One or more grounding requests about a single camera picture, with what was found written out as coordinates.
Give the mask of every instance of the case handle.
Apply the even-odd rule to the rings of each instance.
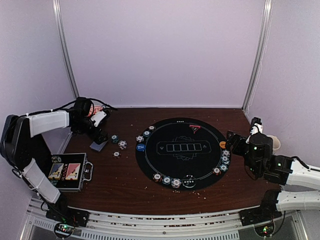
[[[85,172],[85,173],[90,173],[90,178],[88,179],[88,178],[86,178],[86,177],[84,176],[84,177],[83,177],[83,180],[90,182],[91,179],[92,179],[92,173],[93,173],[93,171],[94,171],[94,165],[93,165],[91,162],[86,161],[86,164],[85,164],[85,167],[86,167],[86,168],[87,168],[87,165],[88,165],[88,164],[91,165],[91,168],[90,168],[90,169],[86,169],[84,172]]]

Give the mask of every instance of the white arm segment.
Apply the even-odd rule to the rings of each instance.
[[[27,118],[30,122],[31,138],[38,134],[69,126],[69,113],[63,110],[27,116]]]
[[[292,173],[286,181],[286,185],[304,186],[311,189],[320,190],[320,167],[310,166],[305,168],[298,160],[292,162]]]
[[[45,200],[55,204],[60,196],[59,190],[52,185],[46,175],[40,170],[34,158],[23,169],[22,175],[36,189]]]
[[[279,212],[288,210],[320,210],[320,191],[282,191],[275,205]]]

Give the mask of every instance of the black round mat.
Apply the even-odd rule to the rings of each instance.
[[[137,143],[135,151],[148,178],[193,191],[214,184],[228,170],[231,154],[224,149],[226,139],[213,126],[192,118],[170,118],[152,126],[155,129],[145,129],[150,135]]]

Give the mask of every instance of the black mount bracket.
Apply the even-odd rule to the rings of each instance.
[[[267,222],[281,217],[282,213],[276,208],[280,192],[280,190],[268,190],[264,194],[260,206],[240,211],[239,215],[242,226]]]

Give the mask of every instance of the poker case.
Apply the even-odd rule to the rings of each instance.
[[[84,182],[91,181],[94,170],[94,165],[88,161],[86,153],[65,153],[55,154],[52,157],[60,157],[61,163],[65,164],[63,169],[68,168],[68,164],[80,164],[80,170],[77,180],[54,180],[53,184],[61,192],[81,192]]]

